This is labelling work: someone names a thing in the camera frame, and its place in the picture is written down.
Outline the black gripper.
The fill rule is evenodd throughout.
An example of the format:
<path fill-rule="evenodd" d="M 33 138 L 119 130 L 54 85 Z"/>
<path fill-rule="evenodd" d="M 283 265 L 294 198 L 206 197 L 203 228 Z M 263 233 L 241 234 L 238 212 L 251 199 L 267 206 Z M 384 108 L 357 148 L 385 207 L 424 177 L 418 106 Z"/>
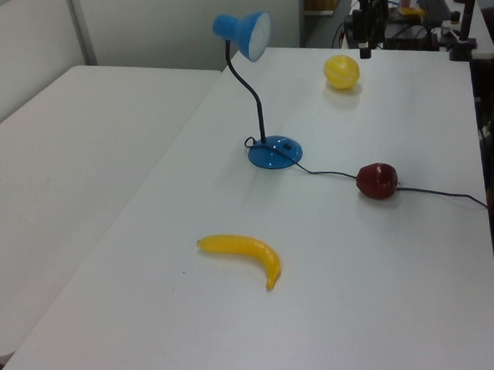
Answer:
<path fill-rule="evenodd" d="M 371 49 L 384 50 L 388 15 L 388 0 L 358 0 L 358 9 L 352 13 L 352 24 L 361 59 L 370 59 Z"/>

